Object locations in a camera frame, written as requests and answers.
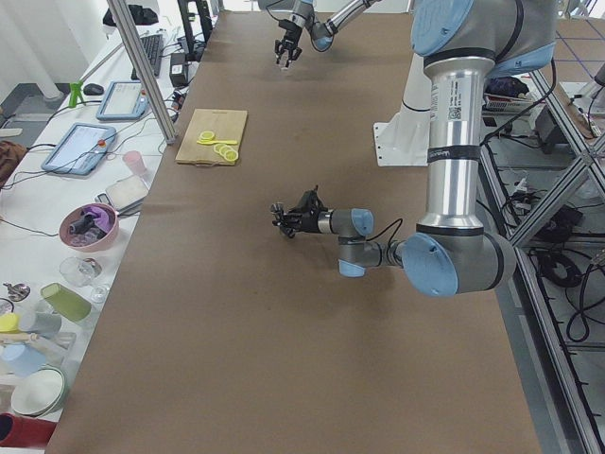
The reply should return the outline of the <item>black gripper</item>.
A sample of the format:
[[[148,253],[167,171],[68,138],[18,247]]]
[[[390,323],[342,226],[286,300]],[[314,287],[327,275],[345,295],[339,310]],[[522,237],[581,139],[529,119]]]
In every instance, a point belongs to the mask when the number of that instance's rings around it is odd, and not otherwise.
[[[275,41],[274,51],[277,64],[281,62],[282,56],[285,53],[284,47],[292,47],[287,50],[288,63],[292,63],[299,58],[299,56],[302,54],[302,50],[298,47],[301,35],[302,29],[298,26],[294,26],[293,28],[288,29],[285,32],[283,42],[281,42],[280,40]]]
[[[278,210],[273,212],[273,216],[275,217],[273,223],[280,224],[279,229],[285,236],[295,236],[298,232],[310,234],[320,233],[320,212],[318,211],[307,211],[299,214]]]

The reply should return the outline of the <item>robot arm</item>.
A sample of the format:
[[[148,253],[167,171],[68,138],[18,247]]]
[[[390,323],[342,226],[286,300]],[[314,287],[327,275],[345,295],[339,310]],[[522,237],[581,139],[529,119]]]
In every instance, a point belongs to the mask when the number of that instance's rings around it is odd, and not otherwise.
[[[511,277],[515,255],[475,215],[484,86],[552,60],[558,7],[553,1],[422,1],[413,15],[411,45],[430,83],[426,211],[415,233],[380,243],[369,210],[327,208],[315,190],[290,210],[274,204],[273,223],[286,236],[335,235],[339,271],[347,277],[398,266],[430,296],[488,290]]]
[[[372,0],[350,1],[322,22],[312,1],[295,1],[288,16],[278,20],[278,27],[283,29],[285,34],[281,40],[275,41],[276,63],[280,65],[282,57],[286,56],[284,68],[288,68],[299,58],[303,52],[299,41],[304,30],[308,32],[312,47],[317,52],[327,51],[340,30],[373,4]]]

